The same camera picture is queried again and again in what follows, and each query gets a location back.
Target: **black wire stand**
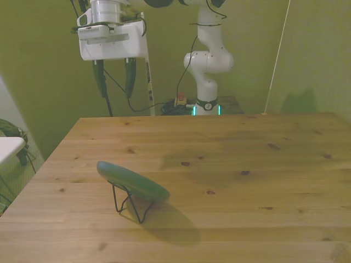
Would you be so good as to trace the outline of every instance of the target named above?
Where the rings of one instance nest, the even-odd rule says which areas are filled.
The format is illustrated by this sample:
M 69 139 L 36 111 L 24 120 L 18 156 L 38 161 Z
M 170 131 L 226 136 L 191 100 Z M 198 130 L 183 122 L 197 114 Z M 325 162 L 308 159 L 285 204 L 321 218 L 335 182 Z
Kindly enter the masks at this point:
M 143 218 L 140 219 L 140 216 L 139 216 L 139 213 L 135 207 L 135 204 L 133 202 L 133 199 L 132 199 L 132 194 L 128 191 L 128 188 L 126 188 L 124 185 L 117 185 L 117 184 L 113 184 L 111 182 L 109 182 L 111 185 L 112 185 L 112 190 L 114 192 L 114 200 L 115 200 L 115 207 L 116 207 L 116 211 L 120 214 L 122 213 L 123 211 L 123 206 L 124 204 L 126 203 L 126 201 L 129 199 L 131 201 L 131 204 L 132 204 L 132 207 L 133 207 L 133 210 L 137 216 L 137 219 L 139 221 L 140 224 L 142 224 L 144 221 L 145 221 L 145 218 L 146 218 L 146 214 L 148 213 L 148 211 L 150 210 L 150 208 L 152 207 L 152 205 L 154 204 L 153 202 L 150 203 L 150 205 L 148 206 L 148 208 L 145 210 L 144 212 L 144 215 L 143 215 Z M 122 202 L 122 205 L 121 205 L 121 209 L 118 209 L 118 205 L 117 205 L 117 198 L 116 198 L 116 190 L 115 190 L 115 187 L 118 187 L 118 188 L 122 188 L 126 193 L 127 193 L 127 198 L 124 199 L 124 201 Z

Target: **green plate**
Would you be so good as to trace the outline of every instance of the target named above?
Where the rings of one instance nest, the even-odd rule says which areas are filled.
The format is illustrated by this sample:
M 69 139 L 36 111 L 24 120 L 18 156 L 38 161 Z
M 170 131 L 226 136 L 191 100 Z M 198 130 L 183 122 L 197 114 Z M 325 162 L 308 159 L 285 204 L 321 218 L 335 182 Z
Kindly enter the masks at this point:
M 97 169 L 98 173 L 108 182 L 122 190 L 124 190 L 121 187 L 123 185 L 132 195 L 144 200 L 163 202 L 170 196 L 169 192 L 161 185 L 126 168 L 100 161 L 97 164 Z

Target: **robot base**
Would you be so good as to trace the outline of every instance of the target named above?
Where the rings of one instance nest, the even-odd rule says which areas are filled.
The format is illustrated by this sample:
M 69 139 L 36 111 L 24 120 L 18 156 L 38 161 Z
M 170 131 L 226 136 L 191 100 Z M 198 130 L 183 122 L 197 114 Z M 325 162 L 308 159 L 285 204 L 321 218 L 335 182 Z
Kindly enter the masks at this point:
M 205 111 L 203 107 L 199 106 L 196 104 L 193 109 L 193 116 L 199 116 L 199 115 L 221 115 L 222 114 L 222 109 L 220 105 L 216 105 L 211 109 L 210 111 Z

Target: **wood grain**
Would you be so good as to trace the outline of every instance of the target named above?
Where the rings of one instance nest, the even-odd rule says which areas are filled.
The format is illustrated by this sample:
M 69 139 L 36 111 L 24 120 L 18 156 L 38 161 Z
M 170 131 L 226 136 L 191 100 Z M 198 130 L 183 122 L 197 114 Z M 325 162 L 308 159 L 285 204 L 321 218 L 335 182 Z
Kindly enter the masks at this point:
M 332 114 L 80 119 L 0 218 L 0 262 L 351 262 L 350 159 Z M 100 160 L 169 201 L 118 215 Z

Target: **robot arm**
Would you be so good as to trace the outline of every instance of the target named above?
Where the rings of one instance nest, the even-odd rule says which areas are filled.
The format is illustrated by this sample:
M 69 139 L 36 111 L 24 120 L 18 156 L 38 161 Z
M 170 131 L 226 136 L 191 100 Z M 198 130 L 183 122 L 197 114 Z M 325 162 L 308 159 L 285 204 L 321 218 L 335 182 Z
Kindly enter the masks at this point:
M 218 113 L 216 81 L 206 73 L 229 71 L 233 56 L 222 42 L 222 17 L 211 7 L 221 7 L 225 0 L 178 0 L 183 5 L 199 5 L 198 38 L 208 46 L 207 52 L 192 52 L 185 56 L 197 83 L 196 112 L 200 115 Z M 171 5 L 173 0 L 90 0 L 89 8 L 77 19 L 81 56 L 84 60 L 147 58 L 146 37 L 142 21 L 129 22 L 128 17 L 149 8 Z

